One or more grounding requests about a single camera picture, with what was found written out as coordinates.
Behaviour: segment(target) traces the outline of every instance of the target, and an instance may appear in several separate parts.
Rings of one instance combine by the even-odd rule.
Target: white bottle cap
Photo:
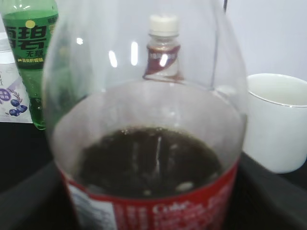
[[[150,35],[169,37],[179,33],[179,19],[177,16],[150,16]]]
[[[6,35],[6,32],[0,33],[0,51],[11,50],[11,46]]]

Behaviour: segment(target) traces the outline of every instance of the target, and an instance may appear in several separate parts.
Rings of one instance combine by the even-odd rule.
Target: red label
[[[80,224],[104,230],[220,230],[237,164],[214,183],[163,199],[95,195],[66,180]]]
[[[182,81],[184,80],[179,72],[178,52],[180,46],[169,50],[160,50],[156,47],[147,46],[148,64],[143,76],[146,80],[160,81]],[[155,79],[152,75],[158,74],[162,79]]]

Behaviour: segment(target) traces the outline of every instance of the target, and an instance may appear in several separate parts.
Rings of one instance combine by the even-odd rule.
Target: bottle label
[[[160,50],[148,46],[148,64],[144,79],[159,81],[183,80],[179,73],[178,53],[180,46],[169,50]]]
[[[0,122],[32,123],[29,98],[15,63],[0,64]]]
[[[29,20],[3,17],[19,69],[42,69],[58,15]]]
[[[237,166],[210,185],[162,199],[97,195],[63,178],[84,229],[221,230]]]

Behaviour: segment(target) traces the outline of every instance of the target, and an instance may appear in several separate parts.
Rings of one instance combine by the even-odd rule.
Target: cup rim
[[[299,78],[295,78],[295,77],[292,77],[292,76],[289,76],[289,75],[277,74],[277,73],[257,73],[257,74],[249,75],[247,77],[247,79],[251,79],[251,78],[254,78],[254,77],[259,76],[259,75],[271,75],[271,76],[274,75],[274,76],[286,77],[286,78],[290,78],[292,80],[299,81],[299,82],[304,83],[304,84],[307,85],[307,81],[305,81],[305,80],[302,80],[302,79],[299,79]],[[250,91],[249,89],[248,89],[248,93],[251,94],[252,96],[260,99],[260,100],[263,100],[265,102],[269,102],[269,103],[272,103],[272,104],[275,104],[275,105],[285,106],[285,107],[289,107],[289,108],[307,108],[307,104],[305,104],[305,105],[296,105],[296,104],[286,104],[286,103],[275,102],[275,101],[263,98],[263,97],[257,95],[256,93]]]

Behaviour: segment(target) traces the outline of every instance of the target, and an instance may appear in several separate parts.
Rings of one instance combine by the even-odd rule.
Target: small bottle
[[[58,8],[54,0],[1,0],[1,15],[16,65],[30,98],[34,125],[45,129],[41,84]]]
[[[143,78],[156,81],[182,81],[178,60],[180,44],[176,39],[179,36],[178,17],[152,15],[149,36],[152,39],[147,45],[148,65]]]

